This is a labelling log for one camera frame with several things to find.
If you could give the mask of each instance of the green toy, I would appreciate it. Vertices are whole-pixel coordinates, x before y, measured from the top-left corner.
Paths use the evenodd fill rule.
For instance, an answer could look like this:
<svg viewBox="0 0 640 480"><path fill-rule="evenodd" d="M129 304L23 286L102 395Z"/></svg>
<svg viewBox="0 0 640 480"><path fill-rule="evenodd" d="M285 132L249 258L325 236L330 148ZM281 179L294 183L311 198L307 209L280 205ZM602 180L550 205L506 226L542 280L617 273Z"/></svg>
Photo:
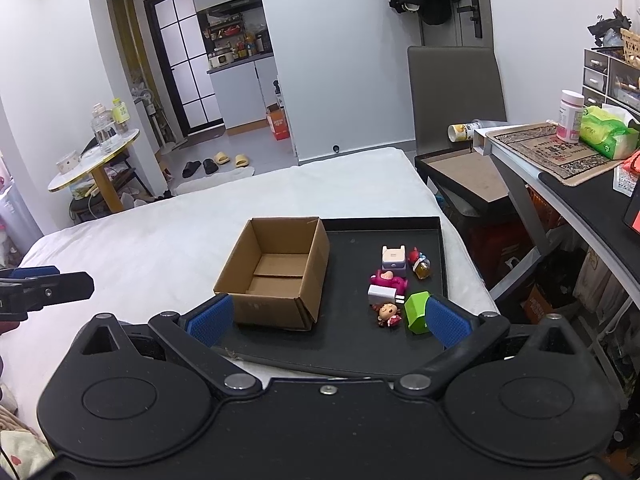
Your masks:
<svg viewBox="0 0 640 480"><path fill-rule="evenodd" d="M424 320L427 300L430 294L428 292L418 292L412 294L404 304L404 312L406 320L409 324L409 330L414 334L426 334L429 331L427 323Z"/></svg>

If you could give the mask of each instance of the wooden table leg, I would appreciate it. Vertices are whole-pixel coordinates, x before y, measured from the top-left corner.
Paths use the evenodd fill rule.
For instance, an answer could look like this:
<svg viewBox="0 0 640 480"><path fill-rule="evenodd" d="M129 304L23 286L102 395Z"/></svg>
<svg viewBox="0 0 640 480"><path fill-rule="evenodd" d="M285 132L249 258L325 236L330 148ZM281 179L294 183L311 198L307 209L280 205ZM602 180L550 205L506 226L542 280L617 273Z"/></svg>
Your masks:
<svg viewBox="0 0 640 480"><path fill-rule="evenodd" d="M124 206L122 205L122 202L118 198L118 194L116 193L116 190L113 188L113 184L109 180L109 177L104 172L104 167L99 166L98 168L95 168L91 172L91 174L94 177L94 180L96 185L98 186L98 189L100 190L102 198L104 199L104 201L107 203L107 206L109 207L109 211L111 211L112 213L120 213L124 211Z"/></svg>

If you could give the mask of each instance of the screw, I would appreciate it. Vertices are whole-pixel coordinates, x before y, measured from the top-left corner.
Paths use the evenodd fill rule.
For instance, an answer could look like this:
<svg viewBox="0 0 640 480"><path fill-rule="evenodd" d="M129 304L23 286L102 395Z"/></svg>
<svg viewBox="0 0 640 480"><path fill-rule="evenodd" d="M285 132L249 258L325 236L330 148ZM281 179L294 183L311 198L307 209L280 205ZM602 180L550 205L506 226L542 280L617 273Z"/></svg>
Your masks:
<svg viewBox="0 0 640 480"><path fill-rule="evenodd" d="M225 386L232 390L248 390L255 381L255 377L249 374L231 374L225 379Z"/></svg>
<svg viewBox="0 0 640 480"><path fill-rule="evenodd" d="M431 386L431 379L422 374L407 374L400 378L400 385L407 390L426 390Z"/></svg>
<svg viewBox="0 0 640 480"><path fill-rule="evenodd" d="M331 384L325 384L324 386L320 386L320 393L323 395L335 395L338 393L338 388Z"/></svg>

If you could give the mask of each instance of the glass door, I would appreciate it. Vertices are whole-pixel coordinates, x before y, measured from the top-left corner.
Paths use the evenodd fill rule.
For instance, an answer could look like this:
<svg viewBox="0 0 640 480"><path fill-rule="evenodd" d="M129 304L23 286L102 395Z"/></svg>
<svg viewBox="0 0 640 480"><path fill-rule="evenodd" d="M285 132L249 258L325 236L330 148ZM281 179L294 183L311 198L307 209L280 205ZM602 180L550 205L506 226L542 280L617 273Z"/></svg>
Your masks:
<svg viewBox="0 0 640 480"><path fill-rule="evenodd" d="M145 0L158 61L185 135L222 124L193 0Z"/></svg>

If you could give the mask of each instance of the glass bottle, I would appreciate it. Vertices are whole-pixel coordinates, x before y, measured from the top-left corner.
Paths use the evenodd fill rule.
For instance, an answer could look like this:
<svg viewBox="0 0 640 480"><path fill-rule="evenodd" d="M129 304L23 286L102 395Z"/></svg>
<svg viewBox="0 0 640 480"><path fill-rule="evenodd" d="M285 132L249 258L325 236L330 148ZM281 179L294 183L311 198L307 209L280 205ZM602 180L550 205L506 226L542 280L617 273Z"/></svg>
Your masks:
<svg viewBox="0 0 640 480"><path fill-rule="evenodd" d="M414 247L414 250L409 253L406 260L412 266L419 280L424 280L431 275L431 262L417 248Z"/></svg>
<svg viewBox="0 0 640 480"><path fill-rule="evenodd" d="M122 142L122 137L116 131L113 114L100 103L94 106L93 114L91 128L94 130L95 140L104 153L111 153Z"/></svg>

